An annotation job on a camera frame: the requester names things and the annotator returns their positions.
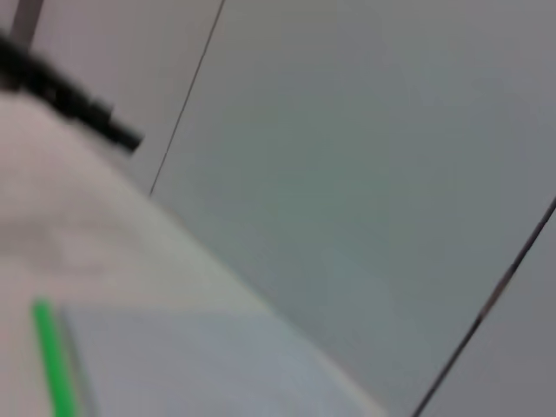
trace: white table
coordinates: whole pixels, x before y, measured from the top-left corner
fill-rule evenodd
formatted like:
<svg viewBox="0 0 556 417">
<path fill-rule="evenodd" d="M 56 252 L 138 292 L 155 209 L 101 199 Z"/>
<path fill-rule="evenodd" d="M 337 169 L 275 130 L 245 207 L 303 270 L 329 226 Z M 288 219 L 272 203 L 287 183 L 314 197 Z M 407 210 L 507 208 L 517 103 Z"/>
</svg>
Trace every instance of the white table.
<svg viewBox="0 0 556 417">
<path fill-rule="evenodd" d="M 272 314 L 83 132 L 29 98 L 0 97 L 1 415 L 50 415 L 30 317 L 36 296 Z M 322 360 L 368 415 L 383 415 Z"/>
</svg>

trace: black line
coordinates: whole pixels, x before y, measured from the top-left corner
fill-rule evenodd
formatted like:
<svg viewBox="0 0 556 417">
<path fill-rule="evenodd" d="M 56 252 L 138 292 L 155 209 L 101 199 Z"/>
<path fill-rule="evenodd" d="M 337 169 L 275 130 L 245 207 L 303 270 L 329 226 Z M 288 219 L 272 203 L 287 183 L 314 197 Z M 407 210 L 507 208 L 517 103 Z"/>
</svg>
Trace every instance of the black line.
<svg viewBox="0 0 556 417">
<path fill-rule="evenodd" d="M 494 304 L 496 304 L 496 301 L 498 301 L 498 299 L 500 298 L 500 296 L 502 295 L 502 293 L 506 289 L 507 285 L 512 280 L 513 275 L 515 274 L 515 272 L 520 267 L 520 264 L 525 259 L 526 255 L 527 255 L 527 252 L 529 252 L 529 250 L 531 249 L 531 247 L 533 246 L 533 244 L 535 243 L 535 241 L 539 237 L 540 232 L 546 226 L 546 224 L 548 223 L 548 220 L 550 220 L 550 217 L 551 217 L 551 215 L 553 215 L 555 209 L 556 209 L 556 197 L 554 197 L 554 199 L 550 203 L 550 206 L 548 206 L 548 209 L 546 210 L 545 214 L 542 216 L 542 219 L 540 220 L 540 222 L 535 227 L 534 231 L 531 233 L 531 235 L 527 239 L 523 248 L 521 248 L 518 255 L 515 257 L 515 260 L 512 262 L 512 265 L 510 265 L 510 268 L 502 276 L 502 278 L 500 279 L 500 281 L 498 282 L 498 284 L 494 288 L 494 291 L 488 297 L 488 300 L 486 301 L 483 308 L 480 310 L 479 314 L 477 315 L 477 318 L 474 320 L 474 322 L 471 325 L 471 327 L 469 328 L 469 330 L 467 330 L 467 333 L 464 336 L 463 340 L 460 342 L 458 347 L 455 349 L 452 356 L 448 360 L 447 364 L 442 368 L 439 375 L 436 377 L 436 380 L 434 380 L 433 385 L 429 388 L 429 390 L 425 394 L 425 397 L 423 397 L 423 399 L 421 400 L 421 402 L 419 403 L 417 408 L 415 408 L 415 411 L 411 414 L 412 417 L 419 417 L 421 415 L 421 413 L 423 412 L 423 410 L 427 406 L 428 402 L 431 400 L 433 395 L 438 390 L 439 386 L 442 384 L 442 382 L 444 381 L 444 379 L 446 378 L 446 376 L 448 375 L 448 373 L 452 369 L 453 364 L 460 357 L 461 352 L 463 352 L 463 349 L 465 349 L 467 343 L 471 340 L 474 333 L 479 328 L 480 324 L 485 320 L 485 318 L 487 317 L 487 315 L 490 313 L 491 309 L 493 308 Z"/>
<path fill-rule="evenodd" d="M 150 188 L 149 195 L 153 195 L 153 191 L 155 191 L 156 182 L 158 181 L 158 177 L 160 176 L 160 173 L 162 171 L 162 166 L 164 165 L 164 162 L 166 161 L 166 157 L 168 156 L 168 151 L 170 150 L 170 146 L 172 146 L 172 142 L 174 141 L 175 132 L 177 131 L 177 127 L 180 124 L 180 121 L 182 120 L 183 111 L 185 110 L 185 106 L 187 106 L 188 104 L 189 97 L 191 96 L 191 91 L 193 91 L 193 86 L 195 85 L 195 81 L 197 80 L 197 76 L 199 75 L 199 70 L 201 69 L 202 61 L 205 59 L 205 55 L 207 55 L 207 50 L 209 49 L 208 46 L 210 44 L 210 41 L 212 40 L 213 34 L 215 33 L 216 25 L 218 24 L 218 20 L 220 19 L 220 15 L 222 13 L 222 9 L 224 8 L 225 3 L 226 0 L 221 0 L 220 5 L 218 6 L 218 11 L 216 12 L 215 20 L 212 23 L 212 27 L 210 28 L 210 32 L 208 34 L 207 42 L 205 43 L 205 47 L 202 50 L 201 59 L 199 59 L 199 63 L 197 64 L 195 74 L 193 75 L 193 79 L 191 80 L 191 84 L 189 85 L 188 94 L 185 96 L 185 100 L 182 105 L 182 110 L 180 111 L 180 115 L 177 117 L 177 121 L 175 122 L 174 130 L 172 131 L 172 136 L 170 137 L 170 140 L 168 142 L 168 147 L 166 148 L 166 152 L 164 153 L 164 157 L 162 159 L 162 162 L 160 163 L 160 167 L 158 167 L 158 171 L 156 172 L 156 177 L 155 180 L 153 181 L 152 187 Z"/>
</svg>

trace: green pen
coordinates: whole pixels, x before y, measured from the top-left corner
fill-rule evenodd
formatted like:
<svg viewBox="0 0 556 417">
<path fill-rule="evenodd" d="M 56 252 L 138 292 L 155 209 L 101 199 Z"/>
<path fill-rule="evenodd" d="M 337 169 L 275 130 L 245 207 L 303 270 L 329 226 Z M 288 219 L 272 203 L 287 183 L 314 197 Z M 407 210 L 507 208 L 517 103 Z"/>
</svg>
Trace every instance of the green pen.
<svg viewBox="0 0 556 417">
<path fill-rule="evenodd" d="M 38 299 L 33 302 L 31 310 L 43 355 L 44 373 L 54 409 L 53 415 L 77 417 L 76 395 L 63 358 L 63 342 L 56 328 L 53 307 L 45 299 Z"/>
</svg>

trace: notebook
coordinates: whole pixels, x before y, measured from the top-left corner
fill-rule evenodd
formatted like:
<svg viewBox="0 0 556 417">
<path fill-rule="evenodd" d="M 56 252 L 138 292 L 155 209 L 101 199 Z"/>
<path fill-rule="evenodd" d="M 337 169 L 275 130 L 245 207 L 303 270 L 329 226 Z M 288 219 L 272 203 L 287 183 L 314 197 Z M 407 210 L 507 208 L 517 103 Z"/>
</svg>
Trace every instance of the notebook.
<svg viewBox="0 0 556 417">
<path fill-rule="evenodd" d="M 65 307 L 99 417 L 355 417 L 314 348 L 270 315 Z"/>
</svg>

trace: gray wall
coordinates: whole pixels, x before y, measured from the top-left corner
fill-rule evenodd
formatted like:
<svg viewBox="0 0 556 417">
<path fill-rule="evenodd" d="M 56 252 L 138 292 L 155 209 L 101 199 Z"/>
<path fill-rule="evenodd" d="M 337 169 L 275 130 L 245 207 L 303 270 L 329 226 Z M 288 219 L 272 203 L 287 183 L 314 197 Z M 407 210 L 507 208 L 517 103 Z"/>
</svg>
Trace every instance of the gray wall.
<svg viewBox="0 0 556 417">
<path fill-rule="evenodd" d="M 0 0 L 0 29 L 9 32 L 16 14 L 18 0 Z"/>
<path fill-rule="evenodd" d="M 228 0 L 154 196 L 407 416 L 554 194 L 554 16 Z"/>
<path fill-rule="evenodd" d="M 423 417 L 554 415 L 555 248 L 553 218 Z"/>
<path fill-rule="evenodd" d="M 124 168 L 149 191 L 219 0 L 45 0 L 33 49 L 146 135 Z"/>
</svg>

